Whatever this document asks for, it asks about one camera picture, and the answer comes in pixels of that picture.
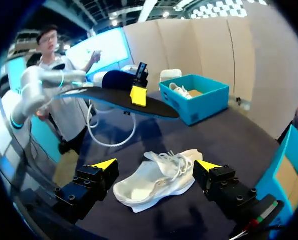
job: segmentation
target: blue box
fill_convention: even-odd
[[[202,95],[186,99],[169,89],[170,83],[196,90]],[[163,101],[174,108],[182,121],[190,126],[228,107],[229,86],[198,75],[187,75],[159,83]]]
[[[277,179],[277,172],[284,157],[289,160],[298,175],[298,131],[292,125],[280,147],[275,152],[271,165],[255,187],[257,190],[257,199],[261,200],[267,194],[271,194],[276,200],[281,200],[284,203],[284,207],[270,225],[286,225],[294,212],[289,201],[289,194],[284,191],[283,186]],[[277,231],[271,231],[270,239],[274,239],[277,233]]]

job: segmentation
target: dark table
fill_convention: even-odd
[[[159,92],[150,97],[161,99]],[[122,147],[105,148],[86,136],[78,165],[117,158],[119,182],[136,171],[146,151],[176,154],[197,149],[205,161],[235,169],[240,181],[252,188],[278,148],[274,139],[230,108],[192,127],[181,120],[136,118],[136,134]],[[101,115],[94,130],[97,139],[107,144],[125,140],[131,131],[131,117],[120,110]],[[110,240],[227,240],[234,227],[214,202],[206,200],[197,183],[185,194],[165,198],[136,214],[120,204],[110,190],[106,199],[97,202],[77,225]]]

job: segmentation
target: white sneaker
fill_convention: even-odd
[[[175,83],[170,83],[169,89],[172,91],[175,91],[177,94],[181,95],[182,97],[186,99],[191,99],[192,97],[189,95],[188,91],[185,90],[185,88],[177,86]]]
[[[160,199],[181,195],[194,183],[193,163],[203,160],[196,149],[173,155],[147,152],[137,171],[113,186],[113,193],[123,205],[139,213],[154,206]]]

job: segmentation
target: yellow tag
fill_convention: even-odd
[[[104,162],[101,162],[101,163],[98,163],[98,164],[95,164],[95,165],[91,165],[89,167],[97,167],[97,168],[100,168],[100,169],[103,169],[103,170],[106,170],[114,161],[117,161],[116,158],[114,159],[111,159],[111,160],[108,160],[108,161],[104,161]]]
[[[147,89],[139,86],[133,86],[130,93],[132,104],[145,107],[146,106],[146,97]]]
[[[213,169],[215,167],[220,168],[220,166],[214,165],[212,163],[208,163],[206,161],[196,160],[207,172],[209,172],[210,169]]]

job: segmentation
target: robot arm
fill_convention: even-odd
[[[28,67],[21,77],[22,100],[11,113],[11,124],[22,128],[25,120],[37,112],[46,101],[44,88],[56,88],[67,85],[81,85],[85,82],[85,72],[79,70],[44,70],[38,66]]]

